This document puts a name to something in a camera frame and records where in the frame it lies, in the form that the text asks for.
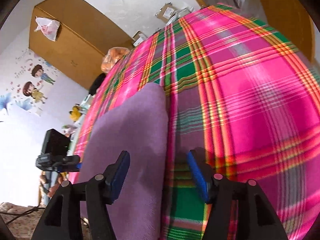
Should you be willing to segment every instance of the purple cushion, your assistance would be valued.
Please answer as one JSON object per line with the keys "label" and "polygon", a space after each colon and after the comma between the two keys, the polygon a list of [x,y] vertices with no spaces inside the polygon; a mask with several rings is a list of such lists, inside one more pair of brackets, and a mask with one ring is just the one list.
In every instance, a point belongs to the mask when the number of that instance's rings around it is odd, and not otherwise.
{"label": "purple cushion", "polygon": [[[167,130],[165,93],[155,83],[104,114],[92,129],[78,182],[103,173],[122,150],[131,157],[121,194],[107,206],[118,240],[159,237]],[[85,203],[81,215],[87,217]]]}

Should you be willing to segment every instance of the cartoon girl sticker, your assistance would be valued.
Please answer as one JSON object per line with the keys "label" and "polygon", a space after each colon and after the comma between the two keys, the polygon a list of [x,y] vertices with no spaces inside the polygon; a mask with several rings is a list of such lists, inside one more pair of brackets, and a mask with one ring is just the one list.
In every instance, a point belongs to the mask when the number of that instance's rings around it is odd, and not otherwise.
{"label": "cartoon girl sticker", "polygon": [[22,93],[26,97],[31,96],[33,99],[35,99],[35,103],[38,103],[41,101],[44,104],[45,102],[43,101],[43,98],[48,99],[43,95],[43,93],[41,93],[38,89],[36,89],[35,86],[30,81],[24,84]]}
{"label": "cartoon girl sticker", "polygon": [[48,82],[49,84],[54,84],[55,80],[50,78],[47,73],[44,73],[44,70],[41,65],[36,65],[31,71],[33,77],[40,77],[42,80]]}

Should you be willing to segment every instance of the metal screw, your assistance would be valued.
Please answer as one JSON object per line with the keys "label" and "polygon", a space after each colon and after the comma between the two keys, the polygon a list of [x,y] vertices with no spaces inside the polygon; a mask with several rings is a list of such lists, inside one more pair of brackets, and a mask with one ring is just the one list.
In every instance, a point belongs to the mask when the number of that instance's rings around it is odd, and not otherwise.
{"label": "metal screw", "polygon": [[104,178],[104,176],[102,174],[98,174],[96,176],[94,176],[95,180],[102,180]]}
{"label": "metal screw", "polygon": [[64,180],[64,181],[61,183],[61,186],[66,187],[66,186],[68,186],[69,184],[70,184],[70,181]]}
{"label": "metal screw", "polygon": [[249,179],[248,184],[254,187],[255,185],[257,185],[257,182],[254,179]]}
{"label": "metal screw", "polygon": [[220,179],[223,178],[222,174],[220,174],[220,173],[214,174],[213,177],[214,177],[215,179],[217,179],[217,180],[220,180]]}

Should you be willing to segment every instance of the pink plaid blanket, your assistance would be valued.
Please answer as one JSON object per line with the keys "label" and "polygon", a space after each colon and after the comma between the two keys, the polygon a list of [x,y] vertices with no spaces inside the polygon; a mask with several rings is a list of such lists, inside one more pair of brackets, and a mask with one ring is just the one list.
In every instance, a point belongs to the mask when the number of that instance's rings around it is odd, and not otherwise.
{"label": "pink plaid blanket", "polygon": [[76,154],[83,155],[105,112],[147,82],[159,83],[169,109],[161,239],[201,239],[207,223],[211,207],[184,163],[190,149],[230,179],[256,179],[289,239],[302,239],[320,211],[318,80],[277,30],[231,7],[210,6],[115,65],[87,114]]}

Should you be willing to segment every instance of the white plastic bag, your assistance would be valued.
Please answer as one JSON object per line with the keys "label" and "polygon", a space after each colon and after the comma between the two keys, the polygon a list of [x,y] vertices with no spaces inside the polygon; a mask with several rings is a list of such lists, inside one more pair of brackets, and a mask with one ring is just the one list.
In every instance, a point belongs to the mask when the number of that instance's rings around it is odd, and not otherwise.
{"label": "white plastic bag", "polygon": [[36,17],[36,23],[38,27],[35,29],[35,32],[41,30],[49,40],[56,41],[60,22],[48,18]]}

